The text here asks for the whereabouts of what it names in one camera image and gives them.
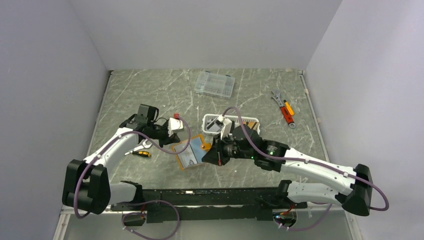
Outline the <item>white plastic basket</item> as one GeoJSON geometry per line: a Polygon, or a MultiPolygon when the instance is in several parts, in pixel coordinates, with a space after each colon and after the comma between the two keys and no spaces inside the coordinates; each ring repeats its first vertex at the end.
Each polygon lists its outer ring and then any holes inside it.
{"type": "MultiPolygon", "coordinates": [[[[210,113],[203,116],[202,131],[205,134],[216,135],[221,132],[223,126],[216,123],[218,117],[218,114],[210,113]]],[[[234,121],[234,127],[238,127],[240,125],[240,121],[236,115],[226,115],[225,117],[234,121]]],[[[260,134],[260,121],[257,118],[242,116],[241,119],[243,124],[246,124],[250,129],[256,130],[260,134]]]]}

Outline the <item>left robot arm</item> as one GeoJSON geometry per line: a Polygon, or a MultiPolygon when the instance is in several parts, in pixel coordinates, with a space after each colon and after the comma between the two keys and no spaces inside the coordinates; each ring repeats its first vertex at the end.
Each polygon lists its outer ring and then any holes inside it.
{"type": "Polygon", "coordinates": [[[72,207],[78,218],[79,211],[101,214],[109,205],[124,203],[129,209],[139,209],[145,198],[141,184],[132,181],[110,182],[110,173],[125,156],[142,141],[147,140],[166,152],[165,145],[179,143],[177,133],[189,130],[178,114],[159,125],[159,109],[141,104],[138,112],[124,120],[100,149],[83,160],[73,159],[66,167],[62,204],[72,207]]]}

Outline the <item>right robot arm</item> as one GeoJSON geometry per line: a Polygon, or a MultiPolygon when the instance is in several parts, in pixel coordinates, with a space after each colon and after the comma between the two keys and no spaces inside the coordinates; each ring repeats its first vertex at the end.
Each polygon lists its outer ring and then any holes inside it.
{"type": "Polygon", "coordinates": [[[281,180],[275,200],[282,208],[291,204],[317,202],[341,206],[357,216],[369,216],[372,175],[368,166],[332,164],[303,154],[284,143],[263,139],[256,130],[247,128],[246,131],[250,140],[241,126],[236,127],[230,136],[215,135],[202,161],[224,166],[230,159],[253,160],[263,170],[291,172],[316,181],[300,183],[281,180]]]}

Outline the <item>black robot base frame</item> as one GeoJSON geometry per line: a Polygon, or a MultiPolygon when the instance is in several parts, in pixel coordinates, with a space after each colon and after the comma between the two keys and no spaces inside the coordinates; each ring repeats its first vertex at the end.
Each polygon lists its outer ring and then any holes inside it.
{"type": "Polygon", "coordinates": [[[276,187],[145,189],[144,206],[116,203],[113,212],[146,213],[148,224],[175,221],[255,219],[271,221],[273,213],[290,208],[276,187]]]}

